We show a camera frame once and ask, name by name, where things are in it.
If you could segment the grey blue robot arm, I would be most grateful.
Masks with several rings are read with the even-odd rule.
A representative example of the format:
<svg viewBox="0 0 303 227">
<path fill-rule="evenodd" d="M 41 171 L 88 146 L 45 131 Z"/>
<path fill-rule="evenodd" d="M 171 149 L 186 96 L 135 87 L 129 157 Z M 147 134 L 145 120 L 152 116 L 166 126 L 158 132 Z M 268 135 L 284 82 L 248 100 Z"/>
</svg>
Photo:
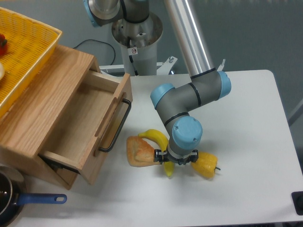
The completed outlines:
<svg viewBox="0 0 303 227">
<path fill-rule="evenodd" d="M 147 0 L 86 0 L 84 6 L 93 26 L 111 24 L 126 73 L 142 76 L 157 72 L 156 46 L 163 25 Z M 189 112 L 225 97 L 232 86 L 227 74 L 211 61 L 193 3 L 167 0 L 165 7 L 191 81 L 181 87 L 162 84 L 151 92 L 153 106 L 169 134 L 168 145 L 163 151 L 156 150 L 153 160 L 184 165 L 198 160 L 196 147 L 203 132 Z"/>
</svg>

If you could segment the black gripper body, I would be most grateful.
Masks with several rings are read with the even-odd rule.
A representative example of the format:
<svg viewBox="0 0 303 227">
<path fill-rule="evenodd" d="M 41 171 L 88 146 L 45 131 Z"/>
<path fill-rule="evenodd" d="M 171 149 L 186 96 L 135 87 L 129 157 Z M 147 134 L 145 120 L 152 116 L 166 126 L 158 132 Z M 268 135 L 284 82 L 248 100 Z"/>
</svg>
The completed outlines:
<svg viewBox="0 0 303 227">
<path fill-rule="evenodd" d="M 190 157 L 187 157 L 187 158 L 175 158 L 173 157 L 171 154 L 167 154 L 166 155 L 166 158 L 168 161 L 171 161 L 175 164 L 178 164 L 178 165 L 186 165 L 187 163 L 190 162 Z"/>
</svg>

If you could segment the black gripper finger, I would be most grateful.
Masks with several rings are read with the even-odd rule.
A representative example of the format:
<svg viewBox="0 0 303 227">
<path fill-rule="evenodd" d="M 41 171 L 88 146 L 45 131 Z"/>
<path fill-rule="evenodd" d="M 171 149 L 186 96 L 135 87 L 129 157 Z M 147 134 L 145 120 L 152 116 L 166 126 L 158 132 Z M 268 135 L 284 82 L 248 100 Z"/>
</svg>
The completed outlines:
<svg viewBox="0 0 303 227">
<path fill-rule="evenodd" d="M 198 150 L 194 149 L 189 155 L 188 157 L 185 159 L 185 164 L 187 163 L 195 163 L 198 160 Z"/>
<path fill-rule="evenodd" d="M 167 151 L 161 151 L 160 149 L 154 150 L 154 162 L 158 162 L 160 165 L 162 165 L 165 162 L 168 162 L 168 152 Z"/>
</svg>

